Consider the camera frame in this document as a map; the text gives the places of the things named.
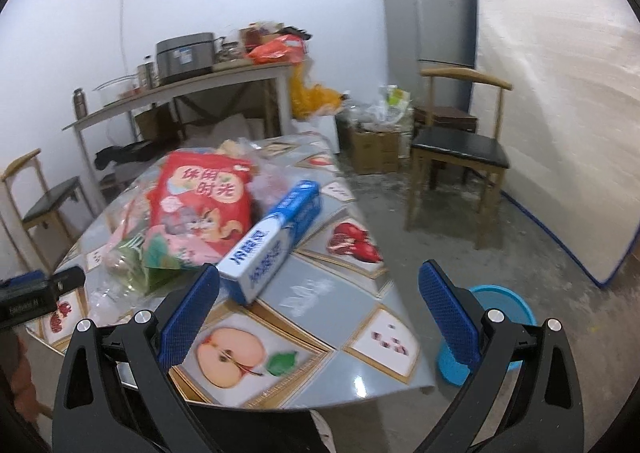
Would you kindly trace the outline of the blue cling wrap box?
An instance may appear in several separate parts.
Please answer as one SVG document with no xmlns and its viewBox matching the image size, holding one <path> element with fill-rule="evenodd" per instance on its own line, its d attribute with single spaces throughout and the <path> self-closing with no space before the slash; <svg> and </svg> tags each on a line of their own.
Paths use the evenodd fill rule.
<svg viewBox="0 0 640 453">
<path fill-rule="evenodd" d="M 319 183 L 299 181 L 221 259 L 220 279 L 235 303 L 248 306 L 260 295 L 314 224 L 321 206 Z"/>
</svg>

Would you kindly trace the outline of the red snack bag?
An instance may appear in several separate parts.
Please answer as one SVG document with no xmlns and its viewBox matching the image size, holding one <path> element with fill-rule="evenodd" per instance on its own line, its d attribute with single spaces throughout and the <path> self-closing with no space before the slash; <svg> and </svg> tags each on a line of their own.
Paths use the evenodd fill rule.
<svg viewBox="0 0 640 453">
<path fill-rule="evenodd" d="M 170 153 L 148 195 L 144 265 L 180 270 L 219 262 L 252 226 L 250 181 L 252 165 L 245 159 Z"/>
</svg>

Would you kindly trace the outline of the green scream plastic bottle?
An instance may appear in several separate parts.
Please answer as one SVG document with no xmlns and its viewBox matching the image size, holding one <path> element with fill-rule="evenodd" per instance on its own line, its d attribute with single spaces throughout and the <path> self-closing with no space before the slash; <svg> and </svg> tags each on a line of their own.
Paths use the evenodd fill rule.
<svg viewBox="0 0 640 453">
<path fill-rule="evenodd" d="M 126 237 L 113 234 L 102 253 L 101 265 L 127 291 L 139 296 L 150 295 L 178 277 L 178 270 L 148 268 L 143 263 L 145 230 Z"/>
</svg>

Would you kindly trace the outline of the fruit pattern tablecloth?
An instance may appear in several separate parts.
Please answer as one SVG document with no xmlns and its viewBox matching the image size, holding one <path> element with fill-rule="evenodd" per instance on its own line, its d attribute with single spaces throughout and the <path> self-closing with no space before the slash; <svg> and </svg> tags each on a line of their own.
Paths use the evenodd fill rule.
<svg viewBox="0 0 640 453">
<path fill-rule="evenodd" d="M 139 296 L 101 265 L 113 234 L 148 231 L 148 195 L 169 154 L 143 171 L 63 259 L 64 267 L 84 270 L 84 286 L 27 327 L 55 352 L 66 351 L 83 319 L 108 326 L 156 311 L 186 283 L 186 271 L 201 266 L 180 269 L 175 280 Z M 169 369 L 180 393 L 218 407 L 270 410 L 430 387 L 433 373 L 326 141 L 312 133 L 285 135 L 243 143 L 230 157 L 252 165 L 251 228 L 303 180 L 319 183 L 321 212 L 250 305 L 235 303 L 219 275 L 217 300 L 183 362 Z"/>
</svg>

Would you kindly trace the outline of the cardboard box on floor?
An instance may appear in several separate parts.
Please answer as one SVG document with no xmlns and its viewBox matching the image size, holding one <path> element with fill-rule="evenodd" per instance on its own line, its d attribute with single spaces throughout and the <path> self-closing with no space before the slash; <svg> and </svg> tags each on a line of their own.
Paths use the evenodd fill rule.
<svg viewBox="0 0 640 453">
<path fill-rule="evenodd" d="M 350 130 L 352 167 L 358 174 L 397 172 L 399 134 L 391 131 Z"/>
</svg>

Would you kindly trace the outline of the black clothes under table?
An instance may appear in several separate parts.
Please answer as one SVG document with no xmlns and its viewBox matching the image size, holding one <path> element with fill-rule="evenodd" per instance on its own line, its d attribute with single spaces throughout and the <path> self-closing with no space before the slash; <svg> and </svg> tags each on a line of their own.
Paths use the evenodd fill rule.
<svg viewBox="0 0 640 453">
<path fill-rule="evenodd" d="M 160 148 L 154 141 L 141 141 L 126 146 L 109 146 L 96 153 L 93 164 L 104 170 L 112 162 L 116 165 L 143 162 L 155 158 Z"/>
</svg>

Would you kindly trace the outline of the dark wooden stool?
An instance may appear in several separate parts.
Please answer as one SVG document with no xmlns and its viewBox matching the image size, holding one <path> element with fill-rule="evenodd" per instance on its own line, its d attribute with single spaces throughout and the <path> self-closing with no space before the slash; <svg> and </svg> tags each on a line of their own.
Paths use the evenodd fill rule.
<svg viewBox="0 0 640 453">
<path fill-rule="evenodd" d="M 477 118 L 451 106 L 434 106 L 433 108 L 418 106 L 413 109 L 413 133 L 417 134 L 427 125 L 432 117 L 434 126 L 452 128 L 467 132 L 475 132 Z"/>
</svg>

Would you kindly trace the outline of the metal thermos flask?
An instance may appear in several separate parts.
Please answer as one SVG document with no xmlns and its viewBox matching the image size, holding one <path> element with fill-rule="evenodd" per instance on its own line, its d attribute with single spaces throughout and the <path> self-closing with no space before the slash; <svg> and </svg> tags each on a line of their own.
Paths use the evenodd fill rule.
<svg viewBox="0 0 640 453">
<path fill-rule="evenodd" d="M 84 90 L 75 89 L 73 92 L 74 112 L 77 120 L 88 116 L 88 106 Z"/>
</svg>

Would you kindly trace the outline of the wooden chair black seat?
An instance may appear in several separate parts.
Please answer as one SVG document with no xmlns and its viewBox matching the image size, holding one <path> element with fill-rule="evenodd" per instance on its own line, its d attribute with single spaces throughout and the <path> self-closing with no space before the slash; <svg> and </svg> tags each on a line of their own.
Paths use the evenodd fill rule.
<svg viewBox="0 0 640 453">
<path fill-rule="evenodd" d="M 484 174 L 484 188 L 477 206 L 478 225 L 475 239 L 475 247 L 483 248 L 489 236 L 491 223 L 497 214 L 506 172 L 510 168 L 509 158 L 499 142 L 499 136 L 502 128 L 504 94 L 513 89 L 513 84 L 476 69 L 460 66 L 422 69 L 420 75 L 428 80 L 426 127 L 418 133 L 410 146 L 411 173 L 405 229 L 409 231 L 412 228 L 425 179 L 434 161 L 469 168 Z M 435 80 L 438 78 L 487 84 L 498 89 L 494 132 L 491 136 L 436 126 L 433 108 Z"/>
</svg>

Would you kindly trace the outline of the clear plastic bowl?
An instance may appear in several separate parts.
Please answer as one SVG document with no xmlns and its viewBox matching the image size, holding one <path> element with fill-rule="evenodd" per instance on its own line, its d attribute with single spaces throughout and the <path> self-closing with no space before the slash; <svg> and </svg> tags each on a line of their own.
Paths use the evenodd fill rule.
<svg viewBox="0 0 640 453">
<path fill-rule="evenodd" d="M 111 105 L 125 98 L 131 98 L 139 92 L 137 77 L 127 75 L 99 84 L 94 89 L 99 95 L 102 106 Z"/>
</svg>

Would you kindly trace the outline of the yellow plastic bag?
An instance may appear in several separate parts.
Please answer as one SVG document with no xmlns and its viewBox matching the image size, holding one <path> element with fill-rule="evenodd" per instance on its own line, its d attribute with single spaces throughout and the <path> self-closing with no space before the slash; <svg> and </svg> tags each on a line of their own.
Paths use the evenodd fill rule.
<svg viewBox="0 0 640 453">
<path fill-rule="evenodd" d="M 296 120 L 305 120 L 316 115 L 334 115 L 342 106 L 342 96 L 335 90 L 315 83 L 308 87 L 303 64 L 293 68 L 290 84 L 292 115 Z"/>
</svg>

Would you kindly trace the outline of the grey rice cooker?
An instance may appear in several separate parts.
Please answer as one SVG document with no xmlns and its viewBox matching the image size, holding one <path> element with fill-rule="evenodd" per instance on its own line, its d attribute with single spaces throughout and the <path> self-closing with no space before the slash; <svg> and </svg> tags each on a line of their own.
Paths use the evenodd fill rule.
<svg viewBox="0 0 640 453">
<path fill-rule="evenodd" d="M 161 84 L 213 72 L 215 36 L 212 32 L 180 36 L 156 44 L 156 64 Z"/>
</svg>

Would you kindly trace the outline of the silver refrigerator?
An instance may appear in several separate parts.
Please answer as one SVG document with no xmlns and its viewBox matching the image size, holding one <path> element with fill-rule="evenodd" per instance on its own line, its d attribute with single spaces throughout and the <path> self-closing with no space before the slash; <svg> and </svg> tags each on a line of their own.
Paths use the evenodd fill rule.
<svg viewBox="0 0 640 453">
<path fill-rule="evenodd" d="M 387 81 L 425 106 L 425 69 L 472 68 L 476 57 L 476 0 L 383 0 Z"/>
</svg>

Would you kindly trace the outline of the orange plastic bag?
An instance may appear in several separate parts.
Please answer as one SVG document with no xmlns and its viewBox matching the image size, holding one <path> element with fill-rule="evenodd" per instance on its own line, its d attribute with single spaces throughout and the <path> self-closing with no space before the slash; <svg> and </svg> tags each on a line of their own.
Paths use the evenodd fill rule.
<svg viewBox="0 0 640 453">
<path fill-rule="evenodd" d="M 255 64 L 303 62 L 306 55 L 305 41 L 294 35 L 282 35 L 252 49 L 247 57 Z"/>
</svg>

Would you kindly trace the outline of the white mattress with blue edge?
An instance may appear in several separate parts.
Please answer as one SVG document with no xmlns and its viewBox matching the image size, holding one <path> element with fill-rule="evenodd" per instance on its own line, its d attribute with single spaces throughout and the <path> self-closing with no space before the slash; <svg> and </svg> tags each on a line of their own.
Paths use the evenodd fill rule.
<svg viewBox="0 0 640 453">
<path fill-rule="evenodd" d="M 639 236 L 639 21 L 628 0 L 477 0 L 476 66 L 512 84 L 506 195 L 590 280 Z"/>
</svg>

